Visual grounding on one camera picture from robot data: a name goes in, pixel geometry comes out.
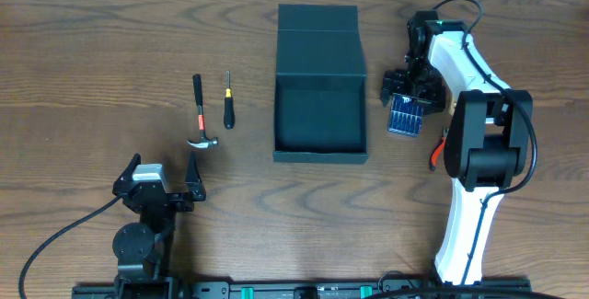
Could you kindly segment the precision screwdriver set case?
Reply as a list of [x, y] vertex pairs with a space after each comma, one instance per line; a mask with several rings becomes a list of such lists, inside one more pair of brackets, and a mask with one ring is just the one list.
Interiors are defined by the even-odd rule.
[[415, 99], [394, 94], [387, 130], [398, 134], [417, 137], [422, 128], [423, 106]]

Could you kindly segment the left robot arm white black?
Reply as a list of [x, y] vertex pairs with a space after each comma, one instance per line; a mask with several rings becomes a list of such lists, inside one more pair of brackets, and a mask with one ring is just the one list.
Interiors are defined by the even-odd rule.
[[113, 184], [112, 193], [139, 220], [123, 226], [112, 250], [118, 260], [114, 295], [117, 298], [191, 298], [192, 289], [169, 270], [176, 216], [191, 213], [206, 200], [206, 190], [190, 153], [183, 192], [168, 192], [161, 164], [144, 164], [133, 156]]

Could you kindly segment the red handled cutting pliers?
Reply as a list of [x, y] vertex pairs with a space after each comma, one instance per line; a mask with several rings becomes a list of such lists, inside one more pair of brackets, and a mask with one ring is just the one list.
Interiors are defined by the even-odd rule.
[[430, 159], [429, 159], [429, 167], [431, 171], [435, 171], [437, 168], [437, 161], [439, 156], [443, 153], [445, 148], [445, 142], [448, 135], [449, 129], [443, 128], [441, 138], [437, 144], [437, 146], [433, 149]]

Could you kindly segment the black yellow screwdriver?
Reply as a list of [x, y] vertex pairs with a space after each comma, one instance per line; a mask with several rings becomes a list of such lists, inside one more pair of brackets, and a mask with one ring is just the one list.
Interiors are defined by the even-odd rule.
[[234, 99], [231, 88], [231, 74], [226, 72], [226, 90], [225, 90], [225, 112], [224, 112], [224, 126], [227, 130], [235, 127], [236, 115], [234, 110]]

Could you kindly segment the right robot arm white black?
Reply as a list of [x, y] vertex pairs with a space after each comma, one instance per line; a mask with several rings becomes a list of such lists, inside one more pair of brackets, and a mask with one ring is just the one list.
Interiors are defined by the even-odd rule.
[[441, 284], [475, 285], [502, 198], [521, 189], [514, 177], [528, 181], [536, 166], [533, 99], [490, 69], [466, 23], [431, 9], [410, 18], [407, 30], [408, 67], [384, 73], [380, 99], [390, 108], [388, 129], [408, 136], [419, 134], [424, 116], [450, 111], [441, 150], [452, 200], [433, 264]]

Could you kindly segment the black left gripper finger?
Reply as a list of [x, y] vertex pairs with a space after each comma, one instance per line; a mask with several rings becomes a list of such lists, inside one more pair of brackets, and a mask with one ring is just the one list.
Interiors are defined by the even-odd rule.
[[128, 166], [122, 171], [122, 173], [117, 178], [116, 183], [122, 184], [123, 182], [132, 182], [133, 172], [140, 164], [141, 156], [138, 153], [135, 153]]
[[202, 179], [197, 166], [197, 157], [194, 152], [190, 152], [187, 171], [185, 176], [185, 184], [187, 186], [201, 186]]

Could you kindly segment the small claw hammer black grip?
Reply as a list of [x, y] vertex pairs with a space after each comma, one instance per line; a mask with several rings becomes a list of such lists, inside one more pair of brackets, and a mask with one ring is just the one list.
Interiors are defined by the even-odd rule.
[[218, 145], [217, 138], [208, 138], [206, 135], [206, 125], [203, 115], [203, 98], [202, 98], [202, 77], [200, 74], [195, 74], [192, 77], [195, 103], [197, 107], [197, 124], [200, 133], [200, 140], [195, 142], [191, 139], [188, 144], [198, 149], [208, 149]]

